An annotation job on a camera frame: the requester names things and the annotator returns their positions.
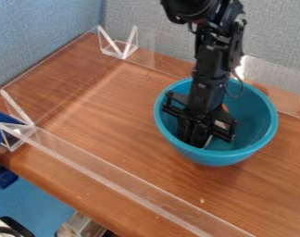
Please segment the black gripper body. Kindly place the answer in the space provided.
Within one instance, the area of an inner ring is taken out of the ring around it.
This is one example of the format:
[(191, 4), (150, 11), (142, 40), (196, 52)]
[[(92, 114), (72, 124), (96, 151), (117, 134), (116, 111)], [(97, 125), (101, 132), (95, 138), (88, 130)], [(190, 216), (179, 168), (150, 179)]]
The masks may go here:
[[(212, 111), (224, 100), (224, 96), (230, 95), (226, 90), (228, 76), (211, 77), (210, 79), (191, 78), (190, 94), (184, 95), (174, 91), (166, 93), (167, 101), (162, 111), (176, 118), (188, 119), (192, 123), (203, 123), (206, 114)], [(232, 118), (232, 140), (238, 120)]]

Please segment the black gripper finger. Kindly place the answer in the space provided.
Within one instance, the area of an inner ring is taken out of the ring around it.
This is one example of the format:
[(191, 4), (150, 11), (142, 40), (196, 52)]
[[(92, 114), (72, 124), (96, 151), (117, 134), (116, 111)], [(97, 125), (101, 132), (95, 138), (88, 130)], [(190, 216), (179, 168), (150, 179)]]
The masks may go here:
[(191, 130), (190, 143), (191, 146), (203, 148), (208, 143), (208, 138), (211, 136), (210, 126), (203, 123), (195, 123)]
[(191, 139), (192, 123), (187, 118), (179, 118), (176, 121), (176, 138), (183, 143)]

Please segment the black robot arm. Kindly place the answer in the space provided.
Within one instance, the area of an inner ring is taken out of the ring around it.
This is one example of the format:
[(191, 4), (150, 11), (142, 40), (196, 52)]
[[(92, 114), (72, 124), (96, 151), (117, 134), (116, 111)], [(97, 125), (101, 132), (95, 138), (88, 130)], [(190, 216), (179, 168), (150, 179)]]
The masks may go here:
[(234, 139), (238, 120), (223, 109), (228, 76), (240, 64), (246, 20), (239, 0), (160, 0), (167, 19), (195, 35), (191, 87), (166, 93), (163, 111), (176, 117), (176, 138), (202, 148), (210, 137)]

